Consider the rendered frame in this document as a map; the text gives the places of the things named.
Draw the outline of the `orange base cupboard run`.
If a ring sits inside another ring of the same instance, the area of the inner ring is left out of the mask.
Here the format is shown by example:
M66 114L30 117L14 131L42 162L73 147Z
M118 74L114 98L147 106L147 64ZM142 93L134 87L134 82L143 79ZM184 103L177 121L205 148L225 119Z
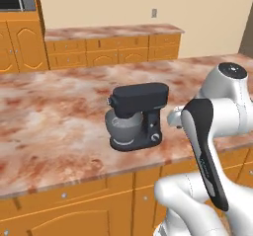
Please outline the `orange base cupboard run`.
M176 59L181 34L49 40L45 43L51 69L94 67Z

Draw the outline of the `orange tall cupboard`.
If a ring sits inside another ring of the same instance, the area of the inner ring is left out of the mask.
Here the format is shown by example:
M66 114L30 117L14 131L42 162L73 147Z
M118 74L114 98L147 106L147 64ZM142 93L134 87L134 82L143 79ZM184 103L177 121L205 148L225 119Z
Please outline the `orange tall cupboard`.
M0 12L0 74L48 70L37 12Z

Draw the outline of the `black stand mixer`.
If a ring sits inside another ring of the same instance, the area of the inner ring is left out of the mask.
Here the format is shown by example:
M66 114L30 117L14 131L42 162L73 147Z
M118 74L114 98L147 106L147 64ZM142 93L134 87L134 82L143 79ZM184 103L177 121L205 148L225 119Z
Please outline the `black stand mixer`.
M110 137L112 148L128 152L157 146L162 141L160 110L168 102L169 87L164 83L143 83L117 87L108 98L118 118L131 118L142 113L140 133L129 145L119 145Z

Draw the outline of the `narrow orange cupboard door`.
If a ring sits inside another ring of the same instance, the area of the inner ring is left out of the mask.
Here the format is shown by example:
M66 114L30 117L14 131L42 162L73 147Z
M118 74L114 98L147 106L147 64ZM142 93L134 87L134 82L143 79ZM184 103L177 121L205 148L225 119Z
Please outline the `narrow orange cupboard door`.
M148 200L143 200L143 196L148 196ZM165 215L166 208L155 199L153 186L134 191L132 236L152 236Z

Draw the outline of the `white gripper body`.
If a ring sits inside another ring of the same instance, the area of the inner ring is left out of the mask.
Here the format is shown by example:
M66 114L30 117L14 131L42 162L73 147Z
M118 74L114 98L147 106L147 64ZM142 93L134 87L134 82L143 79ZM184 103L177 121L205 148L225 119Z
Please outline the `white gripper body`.
M183 106L177 106L167 116L167 122L170 126L175 126L177 128L182 127L181 123L181 112L184 109Z

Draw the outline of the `narrow orange drawer front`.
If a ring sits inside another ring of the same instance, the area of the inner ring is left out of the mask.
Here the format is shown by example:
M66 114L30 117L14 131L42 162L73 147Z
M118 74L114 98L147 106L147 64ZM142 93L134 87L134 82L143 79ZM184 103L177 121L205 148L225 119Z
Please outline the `narrow orange drawer front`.
M142 188L153 185L160 177L160 167L153 167L135 173L135 187Z

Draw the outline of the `wide orange drawer front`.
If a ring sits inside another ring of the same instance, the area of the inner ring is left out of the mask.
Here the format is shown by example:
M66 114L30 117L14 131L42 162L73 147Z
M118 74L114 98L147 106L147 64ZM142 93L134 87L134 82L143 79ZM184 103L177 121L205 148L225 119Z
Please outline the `wide orange drawer front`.
M0 220L34 211L59 207L79 200L104 197L110 194L129 191L132 189L132 185L133 173L127 173L19 197L0 198ZM62 198L62 193L67 193L67 198Z

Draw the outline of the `wide orange cupboard door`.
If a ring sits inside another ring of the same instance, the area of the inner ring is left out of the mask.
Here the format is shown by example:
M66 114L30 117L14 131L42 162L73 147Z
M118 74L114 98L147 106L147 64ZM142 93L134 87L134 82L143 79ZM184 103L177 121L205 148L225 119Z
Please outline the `wide orange cupboard door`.
M0 236L130 236L132 191L0 220Z

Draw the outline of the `grey mixer bowl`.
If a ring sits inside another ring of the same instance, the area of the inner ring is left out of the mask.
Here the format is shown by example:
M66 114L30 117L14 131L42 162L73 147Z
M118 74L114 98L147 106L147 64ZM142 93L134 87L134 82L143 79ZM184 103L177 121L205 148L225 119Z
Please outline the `grey mixer bowl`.
M131 118L118 118L114 110L105 115L106 128L113 140L119 145L131 144L140 133L142 113L136 113Z

